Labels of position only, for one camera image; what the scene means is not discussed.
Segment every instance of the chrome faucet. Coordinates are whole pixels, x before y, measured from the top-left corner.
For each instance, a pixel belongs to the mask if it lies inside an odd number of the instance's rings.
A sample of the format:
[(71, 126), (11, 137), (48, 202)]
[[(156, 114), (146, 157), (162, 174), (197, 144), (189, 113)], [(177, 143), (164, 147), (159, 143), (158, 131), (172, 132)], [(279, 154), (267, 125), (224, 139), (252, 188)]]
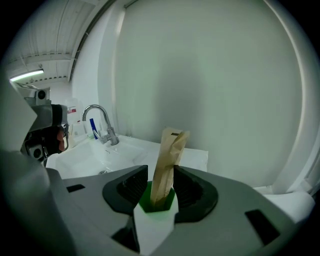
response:
[(87, 106), (82, 113), (82, 121), (86, 121), (87, 113), (91, 109), (99, 109), (103, 112), (104, 120), (105, 120), (106, 126), (107, 126), (106, 131), (108, 132), (108, 134), (104, 135), (104, 136), (97, 136), (98, 135), (97, 133), (94, 133), (94, 134), (98, 137), (98, 139), (101, 141), (102, 144), (105, 144), (108, 141), (111, 141), (111, 145), (118, 144), (119, 139), (116, 136), (114, 128), (111, 126), (107, 111), (102, 106), (95, 105), (95, 104)]

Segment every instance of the white sink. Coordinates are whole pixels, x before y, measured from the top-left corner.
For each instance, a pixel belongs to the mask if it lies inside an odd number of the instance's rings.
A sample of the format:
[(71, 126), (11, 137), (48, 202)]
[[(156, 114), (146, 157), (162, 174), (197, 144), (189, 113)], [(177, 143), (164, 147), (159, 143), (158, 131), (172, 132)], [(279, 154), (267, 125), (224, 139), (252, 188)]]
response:
[[(137, 138), (119, 136), (119, 143), (102, 145), (98, 140), (85, 142), (47, 160), (46, 167), (59, 171), (62, 179), (98, 175), (132, 166), (148, 165), (148, 180), (154, 175), (160, 144)], [(184, 149), (180, 165), (207, 171), (208, 152)]]

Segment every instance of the black slot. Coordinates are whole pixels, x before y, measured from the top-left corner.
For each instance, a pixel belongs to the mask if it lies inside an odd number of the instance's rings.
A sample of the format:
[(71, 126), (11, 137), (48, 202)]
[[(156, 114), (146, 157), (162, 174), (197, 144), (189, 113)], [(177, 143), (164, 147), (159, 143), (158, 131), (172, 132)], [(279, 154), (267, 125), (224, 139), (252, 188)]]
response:
[(278, 230), (276, 230), (260, 210), (251, 210), (244, 214), (265, 246), (280, 236)]
[(68, 190), (69, 193), (75, 192), (77, 190), (82, 190), (84, 189), (85, 186), (81, 184), (73, 185), (73, 186), (67, 186), (66, 189)]

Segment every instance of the brown paper bag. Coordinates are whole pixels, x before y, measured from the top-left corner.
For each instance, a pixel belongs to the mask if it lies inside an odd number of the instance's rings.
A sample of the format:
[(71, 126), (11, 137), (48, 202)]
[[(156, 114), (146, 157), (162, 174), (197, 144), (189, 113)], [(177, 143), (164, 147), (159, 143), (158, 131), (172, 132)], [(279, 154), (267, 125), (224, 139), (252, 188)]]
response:
[(162, 132), (160, 151), (152, 180), (150, 203), (161, 211), (174, 182), (174, 165), (178, 165), (189, 138), (189, 131), (167, 127)]

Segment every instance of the ceiling light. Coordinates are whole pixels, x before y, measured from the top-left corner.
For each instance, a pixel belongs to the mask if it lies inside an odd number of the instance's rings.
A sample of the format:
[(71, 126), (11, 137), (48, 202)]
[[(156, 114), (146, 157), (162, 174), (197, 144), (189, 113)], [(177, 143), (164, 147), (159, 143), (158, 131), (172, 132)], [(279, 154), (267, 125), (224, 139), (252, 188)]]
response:
[(17, 81), (17, 80), (20, 80), (22, 78), (27, 78), (27, 77), (31, 77), (31, 76), (34, 76), (34, 75), (39, 75), (39, 74), (43, 74), (44, 70), (43, 69), (38, 69), (38, 70), (34, 70), (34, 71), (30, 71), (30, 72), (27, 72), (27, 73), (24, 73), (24, 74), (20, 74), (20, 75), (17, 75), (17, 76), (14, 76), (10, 79), (11, 82), (14, 82), (14, 81)]

